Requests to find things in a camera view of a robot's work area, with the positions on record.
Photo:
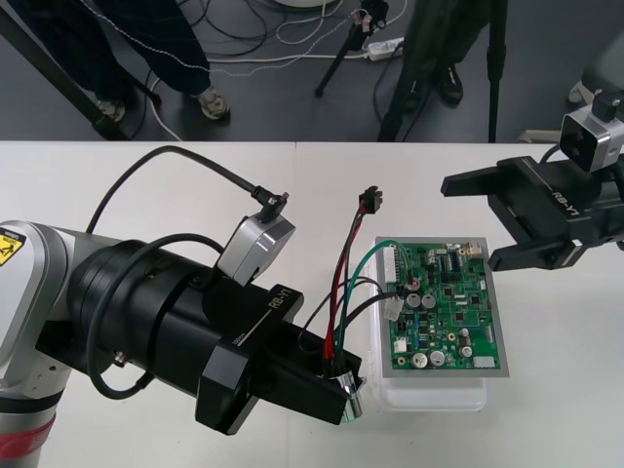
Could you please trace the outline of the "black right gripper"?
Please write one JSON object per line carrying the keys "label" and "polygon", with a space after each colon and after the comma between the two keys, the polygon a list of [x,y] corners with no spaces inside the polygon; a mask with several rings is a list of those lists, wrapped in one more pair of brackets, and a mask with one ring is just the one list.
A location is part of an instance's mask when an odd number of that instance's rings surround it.
{"label": "black right gripper", "polygon": [[622,244],[622,185],[610,170],[588,174],[570,161],[510,158],[446,176],[441,193],[487,196],[515,240],[491,254],[492,271],[569,268],[590,249]]}

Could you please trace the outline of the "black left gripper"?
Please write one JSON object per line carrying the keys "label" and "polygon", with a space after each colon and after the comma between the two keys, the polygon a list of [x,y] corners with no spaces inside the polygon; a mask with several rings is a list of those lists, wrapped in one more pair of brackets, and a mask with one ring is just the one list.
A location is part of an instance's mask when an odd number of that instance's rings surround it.
{"label": "black left gripper", "polygon": [[326,360],[325,338],[295,324],[293,349],[266,345],[302,304],[284,285],[186,290],[160,324],[160,380],[193,396],[196,421],[223,435],[238,432],[257,398],[338,425],[348,395],[328,378],[359,378],[362,359]]}

